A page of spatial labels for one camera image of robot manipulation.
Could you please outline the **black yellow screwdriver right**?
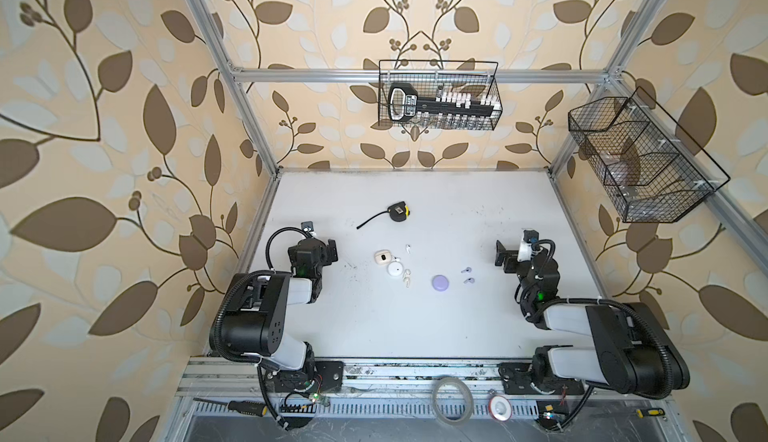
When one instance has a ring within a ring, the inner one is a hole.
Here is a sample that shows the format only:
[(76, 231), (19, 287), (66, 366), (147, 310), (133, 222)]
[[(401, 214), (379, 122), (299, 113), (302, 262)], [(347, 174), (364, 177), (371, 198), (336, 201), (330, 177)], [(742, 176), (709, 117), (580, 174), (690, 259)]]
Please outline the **black yellow screwdriver right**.
[(640, 419), (666, 416), (665, 410), (660, 407), (639, 408), (636, 414)]

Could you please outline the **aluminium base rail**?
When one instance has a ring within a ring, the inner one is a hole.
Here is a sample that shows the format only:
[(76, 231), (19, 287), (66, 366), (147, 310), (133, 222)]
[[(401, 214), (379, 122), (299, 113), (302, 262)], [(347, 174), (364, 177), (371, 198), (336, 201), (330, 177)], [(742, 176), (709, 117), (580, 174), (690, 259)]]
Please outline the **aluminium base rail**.
[(187, 363), (176, 394), (203, 398), (259, 396), (267, 391), (284, 395), (315, 390), (331, 396), (417, 397), (431, 393), (438, 380), (455, 377), (473, 394), (491, 392), (528, 398), (575, 397), (586, 387), (575, 381), (549, 381), (533, 386), (528, 358), (341, 358), (319, 357), (315, 375), (301, 381), (296, 372), (267, 370), (254, 364), (219, 357), (193, 357)]

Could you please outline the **black socket set holder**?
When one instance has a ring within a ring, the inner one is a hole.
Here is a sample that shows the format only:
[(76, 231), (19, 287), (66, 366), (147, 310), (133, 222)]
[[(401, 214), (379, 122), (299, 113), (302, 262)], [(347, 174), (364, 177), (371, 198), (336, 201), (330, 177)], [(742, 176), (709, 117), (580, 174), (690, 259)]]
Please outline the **black socket set holder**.
[(384, 98), (388, 118), (396, 122), (448, 120), (492, 121), (502, 114), (500, 99), (493, 94), (476, 98), (469, 92), (448, 92), (442, 88), (418, 92), (412, 84), (395, 82)]

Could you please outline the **black yellow screwdriver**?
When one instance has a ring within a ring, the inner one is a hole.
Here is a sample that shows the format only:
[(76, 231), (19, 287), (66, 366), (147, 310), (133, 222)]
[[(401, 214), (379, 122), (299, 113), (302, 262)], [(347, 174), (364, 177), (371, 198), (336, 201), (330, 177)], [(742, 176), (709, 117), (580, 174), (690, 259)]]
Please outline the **black yellow screwdriver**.
[(239, 414), (263, 417), (268, 413), (267, 406), (262, 402), (240, 400), (240, 401), (216, 401), (204, 398), (194, 398), (195, 402), (224, 407), (228, 411), (234, 411)]
[(660, 407), (639, 408), (636, 414), (640, 419), (666, 416), (665, 410)]

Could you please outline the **grey tape roll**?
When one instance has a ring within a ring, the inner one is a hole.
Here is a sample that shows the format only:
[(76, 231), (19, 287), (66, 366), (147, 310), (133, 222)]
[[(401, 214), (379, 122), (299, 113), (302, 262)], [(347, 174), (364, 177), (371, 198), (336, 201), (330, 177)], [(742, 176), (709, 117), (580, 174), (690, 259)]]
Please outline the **grey tape roll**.
[(430, 402), (435, 418), (447, 425), (462, 425), (474, 415), (472, 392), (456, 377), (440, 378), (433, 386)]

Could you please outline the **white round earbud case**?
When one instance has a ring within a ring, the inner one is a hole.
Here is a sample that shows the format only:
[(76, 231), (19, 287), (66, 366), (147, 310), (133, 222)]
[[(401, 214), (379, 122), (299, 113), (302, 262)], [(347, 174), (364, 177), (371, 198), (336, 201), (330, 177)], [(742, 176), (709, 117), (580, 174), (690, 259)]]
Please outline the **white round earbud case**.
[(391, 277), (401, 277), (404, 273), (404, 266), (399, 261), (392, 261), (387, 265), (387, 273)]

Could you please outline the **small white tape roll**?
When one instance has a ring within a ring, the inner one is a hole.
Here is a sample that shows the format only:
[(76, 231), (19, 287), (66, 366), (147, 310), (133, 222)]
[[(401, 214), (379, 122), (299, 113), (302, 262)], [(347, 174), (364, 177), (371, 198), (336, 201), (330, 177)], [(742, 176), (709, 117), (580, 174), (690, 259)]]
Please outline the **small white tape roll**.
[(493, 395), (489, 399), (488, 412), (494, 420), (499, 422), (507, 422), (513, 415), (510, 401), (502, 395)]

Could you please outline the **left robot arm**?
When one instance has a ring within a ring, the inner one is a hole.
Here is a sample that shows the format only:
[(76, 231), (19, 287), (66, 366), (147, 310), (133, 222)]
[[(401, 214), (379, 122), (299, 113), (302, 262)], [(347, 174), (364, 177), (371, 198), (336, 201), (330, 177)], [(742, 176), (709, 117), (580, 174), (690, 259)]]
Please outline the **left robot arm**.
[[(287, 254), (290, 269), (279, 271), (271, 259), (277, 236), (295, 232), (301, 239)], [(311, 344), (287, 333), (287, 308), (312, 304), (322, 291), (323, 269), (338, 261), (336, 242), (314, 234), (311, 221), (282, 227), (265, 244), (267, 268), (233, 276), (209, 333), (209, 346), (220, 357), (253, 363), (291, 390), (319, 382)]]

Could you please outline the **purple round earbud case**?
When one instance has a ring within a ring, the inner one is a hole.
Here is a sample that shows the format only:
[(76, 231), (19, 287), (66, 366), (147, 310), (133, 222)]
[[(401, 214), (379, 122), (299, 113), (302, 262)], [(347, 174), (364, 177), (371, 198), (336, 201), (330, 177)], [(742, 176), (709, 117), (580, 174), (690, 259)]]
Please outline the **purple round earbud case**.
[(450, 287), (450, 281), (445, 275), (435, 275), (431, 280), (432, 288), (438, 292), (444, 292)]

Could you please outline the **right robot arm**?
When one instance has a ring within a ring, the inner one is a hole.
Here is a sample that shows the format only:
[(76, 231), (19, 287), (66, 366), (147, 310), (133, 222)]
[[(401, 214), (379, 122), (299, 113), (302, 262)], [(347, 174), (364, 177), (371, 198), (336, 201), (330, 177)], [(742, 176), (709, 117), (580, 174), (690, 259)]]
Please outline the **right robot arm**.
[(527, 363), (500, 364), (505, 392), (581, 395), (598, 388), (659, 400), (687, 388), (688, 365), (647, 304), (559, 295), (555, 248), (527, 230), (516, 249), (498, 243), (494, 263), (517, 277), (514, 300), (526, 322), (583, 336), (587, 343), (544, 345)]

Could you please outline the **black yellow tape measure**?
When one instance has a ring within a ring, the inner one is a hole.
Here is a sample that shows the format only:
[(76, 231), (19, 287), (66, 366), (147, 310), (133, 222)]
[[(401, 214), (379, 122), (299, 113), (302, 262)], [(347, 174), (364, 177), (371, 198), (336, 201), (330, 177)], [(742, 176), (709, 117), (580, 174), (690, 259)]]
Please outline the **black yellow tape measure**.
[(375, 218), (384, 215), (388, 215), (389, 218), (394, 222), (404, 222), (411, 215), (411, 211), (405, 201), (396, 202), (388, 206), (386, 210), (380, 211), (366, 219), (364, 222), (360, 223), (358, 226), (356, 226), (356, 229), (360, 230), (362, 227), (366, 226), (366, 224), (372, 222), (372, 220)]

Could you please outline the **black yellow screwdriver left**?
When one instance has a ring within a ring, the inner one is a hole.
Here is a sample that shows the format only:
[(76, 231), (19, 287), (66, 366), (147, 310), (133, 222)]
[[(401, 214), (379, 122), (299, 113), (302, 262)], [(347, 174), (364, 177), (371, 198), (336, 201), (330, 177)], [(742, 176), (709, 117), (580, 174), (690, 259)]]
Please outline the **black yellow screwdriver left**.
[(240, 401), (216, 401), (204, 398), (194, 398), (195, 402), (224, 407), (228, 411), (234, 411), (239, 414), (263, 417), (268, 413), (267, 406), (262, 402), (240, 400)]

